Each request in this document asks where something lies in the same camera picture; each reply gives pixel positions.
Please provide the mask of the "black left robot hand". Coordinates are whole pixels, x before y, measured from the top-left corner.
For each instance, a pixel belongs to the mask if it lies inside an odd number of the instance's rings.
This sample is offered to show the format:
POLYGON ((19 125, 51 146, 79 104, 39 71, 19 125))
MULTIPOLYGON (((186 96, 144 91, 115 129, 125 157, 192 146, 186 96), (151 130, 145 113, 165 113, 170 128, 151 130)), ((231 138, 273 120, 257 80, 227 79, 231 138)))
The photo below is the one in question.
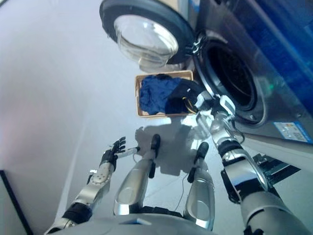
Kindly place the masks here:
POLYGON ((115 141, 112 145, 109 146, 109 149, 104 152, 102 155, 100 164, 111 163, 114 164, 120 158, 127 157, 132 154, 136 154, 140 147, 133 147, 126 149, 126 137, 121 137, 115 141))

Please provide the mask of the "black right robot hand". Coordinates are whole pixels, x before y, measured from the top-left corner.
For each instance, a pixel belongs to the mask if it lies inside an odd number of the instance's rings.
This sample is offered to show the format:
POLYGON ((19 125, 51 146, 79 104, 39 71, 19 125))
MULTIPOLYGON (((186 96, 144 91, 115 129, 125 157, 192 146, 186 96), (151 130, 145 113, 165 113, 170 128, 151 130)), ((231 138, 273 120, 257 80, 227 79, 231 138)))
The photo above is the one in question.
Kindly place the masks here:
POLYGON ((182 80, 168 96, 165 103, 165 113, 197 114, 201 104, 199 102, 196 105, 196 103, 198 102, 198 96, 203 92, 207 93, 203 86, 193 81, 182 80))

